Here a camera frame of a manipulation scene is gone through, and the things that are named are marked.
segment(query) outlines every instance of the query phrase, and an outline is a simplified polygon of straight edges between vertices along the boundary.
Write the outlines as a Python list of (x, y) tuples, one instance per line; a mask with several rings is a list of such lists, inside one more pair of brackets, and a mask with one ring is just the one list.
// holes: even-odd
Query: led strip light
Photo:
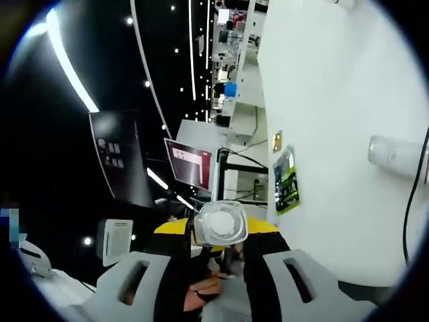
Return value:
[(207, 0), (206, 69), (208, 69), (208, 20), (210, 19), (210, 0)]
[(137, 45), (139, 46), (141, 61), (143, 62), (143, 67), (145, 69), (147, 80), (149, 81), (150, 91), (152, 93), (152, 96), (154, 97), (155, 105), (158, 110), (158, 113), (160, 114), (162, 123), (165, 124), (166, 126), (167, 135), (171, 139), (172, 135), (170, 133), (170, 130), (168, 129), (166, 119), (164, 119), (164, 114), (162, 113), (162, 110), (161, 110), (160, 102), (158, 101), (158, 98), (156, 96), (155, 89), (154, 89), (154, 82), (152, 82), (152, 79), (150, 77), (149, 67), (147, 66), (145, 52), (143, 51), (143, 44), (141, 43), (139, 22), (137, 20), (137, 10), (135, 8), (135, 0), (130, 0), (130, 6), (131, 6), (131, 17), (133, 18), (135, 37), (137, 38)]
[(195, 76), (194, 76), (194, 44), (192, 43), (192, 0), (188, 0), (189, 11), (189, 51), (190, 51), (190, 77), (192, 80), (192, 98), (196, 100), (195, 94)]
[(46, 15), (46, 23), (48, 24), (48, 35), (52, 47), (54, 48), (55, 55), (60, 62), (62, 70), (66, 74), (68, 81), (73, 86), (73, 89), (76, 91), (76, 94), (85, 104), (88, 111), (92, 113), (99, 112), (99, 108), (95, 105), (93, 99), (91, 99), (91, 97), (89, 96), (78, 75), (74, 71), (72, 63), (68, 59), (66, 50), (64, 49), (64, 45), (62, 44), (60, 24), (58, 23), (58, 16), (54, 8), (52, 8)]

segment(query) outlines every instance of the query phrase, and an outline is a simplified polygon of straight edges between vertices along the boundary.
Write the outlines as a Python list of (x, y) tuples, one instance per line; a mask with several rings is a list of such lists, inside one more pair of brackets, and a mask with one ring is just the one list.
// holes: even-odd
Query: white device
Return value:
[(172, 150), (173, 150), (173, 157), (197, 164), (199, 166), (200, 184), (202, 184), (202, 157), (199, 156), (198, 154), (193, 154), (193, 153), (182, 151), (176, 148), (172, 148)]
[[(386, 170), (415, 178), (422, 153), (422, 145), (384, 136), (373, 136), (369, 143), (368, 160)], [(429, 147), (423, 159), (420, 180), (427, 183), (429, 177)]]
[(103, 232), (103, 266), (113, 265), (129, 254), (133, 221), (107, 219)]
[(199, 246), (229, 246), (249, 235), (247, 216), (238, 201), (206, 203), (194, 218), (195, 242)]

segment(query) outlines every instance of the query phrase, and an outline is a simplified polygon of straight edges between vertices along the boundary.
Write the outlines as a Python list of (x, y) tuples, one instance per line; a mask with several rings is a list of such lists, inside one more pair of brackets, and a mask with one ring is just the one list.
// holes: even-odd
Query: finger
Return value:
[(221, 283), (213, 285), (211, 287), (205, 288), (204, 290), (199, 290), (199, 294), (210, 295), (210, 294), (220, 294), (223, 290), (223, 285)]
[(212, 287), (219, 283), (217, 277), (207, 278), (190, 286), (191, 290), (202, 290), (204, 288)]
[(202, 300), (193, 290), (189, 290), (186, 294), (183, 311), (189, 312), (205, 306), (206, 302)]

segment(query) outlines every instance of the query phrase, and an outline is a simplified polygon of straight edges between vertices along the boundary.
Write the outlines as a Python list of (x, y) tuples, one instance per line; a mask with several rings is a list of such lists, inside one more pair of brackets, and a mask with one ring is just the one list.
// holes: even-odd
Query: black cable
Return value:
[(262, 143), (266, 143), (266, 141), (268, 141), (267, 139), (265, 139), (265, 140), (263, 140), (263, 141), (260, 141), (260, 142), (257, 142), (257, 143), (253, 143), (253, 144), (251, 144), (250, 146), (248, 146), (247, 148), (245, 148), (245, 149), (242, 149), (242, 150), (239, 150), (239, 151), (236, 151), (236, 153), (241, 153), (241, 152), (244, 152), (244, 151), (247, 151), (248, 149), (250, 149), (252, 146), (258, 146), (258, 145), (260, 145), (260, 144), (262, 144)]
[(235, 191), (236, 193), (250, 193), (251, 191), (254, 191), (254, 189), (248, 189), (248, 190), (236, 190), (236, 189), (223, 189), (224, 191)]
[(247, 197), (251, 196), (253, 193), (258, 193), (259, 191), (262, 191), (263, 189), (265, 189), (265, 187), (264, 187), (264, 186), (262, 186), (262, 187), (260, 187), (258, 190), (256, 190), (256, 189), (257, 189), (257, 188), (252, 189), (252, 191), (251, 191), (249, 194), (245, 195), (245, 196), (238, 197), (238, 198), (236, 198), (236, 199), (227, 199), (227, 200), (231, 200), (231, 201), (240, 201), (240, 199), (247, 198)]
[(237, 153), (236, 151), (234, 151), (234, 150), (231, 150), (231, 149), (228, 149), (228, 148), (220, 148), (219, 150), (225, 150), (225, 151), (227, 151), (229, 154), (235, 154), (235, 155), (238, 155), (238, 156), (240, 156), (240, 157), (242, 157), (242, 158), (244, 158), (244, 159), (247, 159), (247, 160), (249, 160), (249, 161), (252, 161), (252, 162), (256, 163), (257, 165), (261, 166), (261, 167), (262, 167), (262, 168), (264, 168), (264, 169), (268, 169), (268, 167), (264, 166), (262, 163), (260, 163), (260, 162), (256, 161), (255, 159), (249, 158), (248, 156), (242, 156), (241, 154), (238, 154), (238, 153)]
[(252, 137), (255, 135), (258, 126), (259, 126), (259, 123), (258, 123), (258, 120), (257, 120), (257, 106), (255, 106), (255, 131), (253, 131)]
[(413, 202), (414, 193), (416, 193), (418, 181), (420, 179), (420, 173), (421, 173), (422, 167), (423, 167), (424, 155), (426, 154), (426, 150), (428, 149), (428, 146), (427, 146), (428, 141), (429, 141), (429, 127), (428, 127), (428, 131), (426, 132), (426, 137), (424, 138), (422, 153), (420, 154), (420, 160), (418, 162), (416, 178), (414, 179), (414, 184), (413, 184), (413, 187), (411, 189), (410, 198), (408, 199), (407, 209), (405, 211), (405, 217), (404, 217), (404, 227), (402, 230), (402, 248), (404, 251), (405, 263), (407, 265), (409, 264), (409, 261), (410, 261), (410, 259), (408, 257), (408, 250), (407, 250), (408, 215), (410, 214), (410, 208), (411, 208), (411, 204)]

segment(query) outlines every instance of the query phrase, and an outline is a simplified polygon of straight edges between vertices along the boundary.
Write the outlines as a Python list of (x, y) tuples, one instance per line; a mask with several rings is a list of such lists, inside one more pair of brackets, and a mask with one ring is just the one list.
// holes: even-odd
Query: screen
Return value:
[(153, 207), (138, 140), (136, 113), (90, 113), (95, 150), (114, 198), (142, 207)]
[(165, 139), (168, 158), (177, 181), (208, 190), (210, 152)]
[(229, 9), (219, 9), (217, 24), (223, 25), (229, 20)]

